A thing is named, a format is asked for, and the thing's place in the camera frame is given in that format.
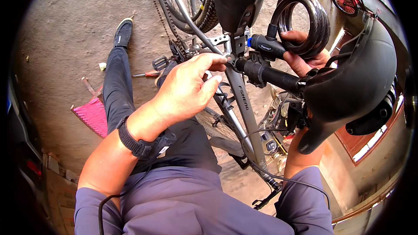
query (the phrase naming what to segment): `purple shirt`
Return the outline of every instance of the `purple shirt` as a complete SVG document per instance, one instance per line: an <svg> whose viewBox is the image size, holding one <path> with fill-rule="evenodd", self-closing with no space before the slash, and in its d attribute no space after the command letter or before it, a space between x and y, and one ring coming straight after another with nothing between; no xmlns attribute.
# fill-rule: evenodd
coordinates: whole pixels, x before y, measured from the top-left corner
<svg viewBox="0 0 418 235"><path fill-rule="evenodd" d="M130 176L124 190L142 175ZM322 188L317 167L292 179ZM76 235L98 234L98 208L105 197L89 188L77 191ZM105 234L332 234L331 213L315 189L288 182L273 217L227 195L215 172L197 168L152 170L120 198L120 205L120 213L112 201L104 205Z"/></svg>

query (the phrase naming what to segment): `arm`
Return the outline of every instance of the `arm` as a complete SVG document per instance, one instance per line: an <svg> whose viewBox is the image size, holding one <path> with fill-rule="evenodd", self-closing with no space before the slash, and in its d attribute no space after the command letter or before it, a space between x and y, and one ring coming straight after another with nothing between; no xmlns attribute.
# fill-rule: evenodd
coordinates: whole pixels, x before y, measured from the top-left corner
<svg viewBox="0 0 418 235"><path fill-rule="evenodd" d="M303 41L306 34L289 31L284 37L287 40ZM298 76L305 76L312 68L324 67L329 59L327 50L323 50L312 60L301 59L298 55L286 52L285 61ZM311 154L300 154L297 150L300 139L308 128L299 129L289 147L284 177L303 181L322 189L319 162L324 153L324 146L319 146ZM284 189L275 203L276 217L287 222L295 230L295 234L316 235L332 234L331 212L327 208L324 195L311 187L284 182Z"/></svg>
<svg viewBox="0 0 418 235"><path fill-rule="evenodd" d="M202 77L206 70L225 71L225 62L221 55L202 54L175 66L157 95L129 116L126 126L131 136L136 140L154 141L169 126L203 110L222 77L213 76L206 82ZM102 141L87 159L80 175L74 218L76 230L98 227L99 203L109 195L120 194L137 160L120 141L117 129ZM103 207L105 229L114 229L115 234L119 233L121 223L117 218L119 210L119 198L113 198Z"/></svg>

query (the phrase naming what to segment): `red wheel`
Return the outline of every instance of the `red wheel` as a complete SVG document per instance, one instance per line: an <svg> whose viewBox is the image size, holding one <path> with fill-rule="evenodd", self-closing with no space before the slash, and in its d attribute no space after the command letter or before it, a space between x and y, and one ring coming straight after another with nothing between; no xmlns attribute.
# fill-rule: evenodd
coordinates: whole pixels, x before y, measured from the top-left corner
<svg viewBox="0 0 418 235"><path fill-rule="evenodd" d="M356 17L358 14L357 4L353 0L332 0L334 5L349 17Z"/></svg>

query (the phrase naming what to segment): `person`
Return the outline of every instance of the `person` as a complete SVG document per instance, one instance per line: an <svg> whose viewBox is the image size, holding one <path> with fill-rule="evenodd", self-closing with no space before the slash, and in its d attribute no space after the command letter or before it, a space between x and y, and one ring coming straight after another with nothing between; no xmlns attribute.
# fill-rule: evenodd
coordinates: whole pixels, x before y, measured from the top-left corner
<svg viewBox="0 0 418 235"><path fill-rule="evenodd" d="M275 217L222 192L218 176L222 168L203 126L194 117L206 107L222 81L221 76L202 80L206 70L225 71L227 59L221 55L205 53L171 71L166 68L156 96L135 109L127 54L132 29L130 18L119 24L107 60L103 97L108 136L81 172L75 234L97 234L101 201L131 186L127 195L104 204L105 234L332 234L324 195L313 188L285 183L275 203ZM297 31L282 36L296 41L306 38ZM296 74L304 76L313 67L323 67L329 54L324 50L308 62L289 52L284 58ZM127 147L130 144L125 146L126 131L135 141L152 143L166 129L176 141L152 164L146 156L134 156ZM309 155L296 150L306 131L300 129L293 138L284 177L322 188L318 165L323 149L319 147ZM135 183L150 167L152 170Z"/></svg>

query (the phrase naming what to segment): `black pants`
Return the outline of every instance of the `black pants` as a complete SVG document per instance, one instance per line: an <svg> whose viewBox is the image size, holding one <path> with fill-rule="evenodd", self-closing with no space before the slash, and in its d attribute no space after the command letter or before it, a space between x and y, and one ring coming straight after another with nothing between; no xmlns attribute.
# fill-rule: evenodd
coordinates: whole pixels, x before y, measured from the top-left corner
<svg viewBox="0 0 418 235"><path fill-rule="evenodd" d="M107 118L107 133L111 133L119 121L135 111L132 96L132 81L128 53L124 47L115 47L107 58L106 76L103 82L104 108ZM158 158L152 168L184 166L202 168L219 174L218 165L205 129L195 117L169 127L177 141ZM146 171L148 162L138 162L131 175Z"/></svg>

